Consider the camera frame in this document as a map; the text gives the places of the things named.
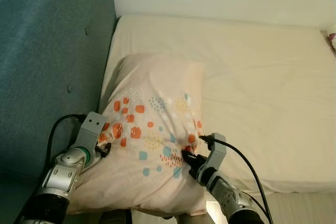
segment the gray fabric wall panel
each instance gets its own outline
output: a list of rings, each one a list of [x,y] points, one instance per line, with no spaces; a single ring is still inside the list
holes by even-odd
[[[38,176],[54,122],[97,109],[115,24],[113,0],[0,1],[0,172]]]

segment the black cable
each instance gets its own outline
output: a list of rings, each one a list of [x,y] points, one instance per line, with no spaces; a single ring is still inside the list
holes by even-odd
[[[33,193],[30,195],[30,197],[26,201],[25,205],[21,209],[20,213],[16,217],[16,219],[14,221],[14,224],[18,224],[20,222],[20,220],[21,220],[21,218],[23,216],[23,212],[24,212],[24,210],[25,210],[25,208],[27,206],[27,203],[35,196],[37,190],[39,189],[40,184],[43,182],[42,180],[44,179],[47,171],[49,170],[49,168],[50,168],[50,159],[51,159],[52,140],[54,138],[55,130],[56,130],[57,126],[59,125],[59,123],[61,121],[63,121],[64,119],[67,119],[67,118],[77,118],[80,123],[83,123],[84,120],[85,120],[85,118],[86,118],[86,115],[85,114],[69,114],[69,115],[62,116],[61,118],[59,118],[54,123],[53,127],[51,128],[50,134],[49,134],[48,145],[47,145],[47,152],[46,152],[46,159],[45,159],[45,163],[44,163],[44,167],[43,167],[42,173],[41,173],[41,175],[39,176],[39,179],[38,179],[37,187],[34,189]]]
[[[86,118],[86,115],[84,114],[69,114],[69,115],[65,115],[65,116],[62,116],[61,118],[59,118],[53,125],[51,131],[50,131],[50,134],[49,134],[49,139],[48,139],[48,145],[47,145],[47,154],[46,154],[46,159],[45,159],[45,165],[44,165],[44,168],[43,168],[43,172],[42,172],[42,176],[45,175],[45,172],[49,169],[50,167],[50,159],[51,159],[51,148],[52,148],[52,140],[54,138],[54,133],[55,133],[55,130],[57,128],[57,126],[59,125],[59,123],[61,121],[63,121],[64,119],[67,119],[67,118],[77,118],[78,121],[80,123],[84,122],[85,118]]]
[[[254,176],[254,179],[256,180],[256,183],[258,185],[258,188],[259,188],[259,191],[260,191],[260,194],[261,194],[261,198],[262,198],[262,201],[264,203],[264,206],[265,206],[265,211],[267,213],[267,218],[268,218],[268,221],[270,224],[273,224],[273,220],[272,220],[272,216],[271,216],[271,213],[270,213],[270,210],[269,210],[269,207],[268,207],[268,204],[267,204],[267,199],[266,199],[266,196],[265,196],[265,193],[264,193],[264,190],[262,189],[263,187],[261,186],[261,183],[260,183],[260,180],[258,178],[258,175],[256,173],[256,171],[254,170],[252,164],[249,162],[249,160],[244,156],[244,154],[238,150],[236,147],[234,147],[233,145],[230,145],[226,142],[223,142],[221,140],[218,140],[218,139],[215,139],[215,138],[212,138],[212,137],[209,137],[209,136],[199,136],[201,139],[203,140],[207,140],[207,142],[217,142],[219,144],[223,144],[231,149],[233,149],[236,153],[238,153],[238,155],[245,161],[245,163],[247,164],[247,166],[250,168],[253,176]]]
[[[258,207],[263,211],[264,215],[268,219],[268,214],[267,214],[266,210],[262,207],[262,205],[254,197],[252,197],[250,194],[248,194],[244,191],[242,191],[242,193],[248,195],[258,205]]]

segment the mattress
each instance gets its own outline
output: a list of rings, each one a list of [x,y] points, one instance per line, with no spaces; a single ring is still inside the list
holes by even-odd
[[[335,57],[318,30],[123,16],[111,43],[100,110],[118,61],[148,52],[203,63],[204,134],[225,135],[251,161],[266,191],[334,191]],[[200,152],[208,155],[205,144]],[[228,150],[220,169],[237,187],[256,191],[234,152]]]

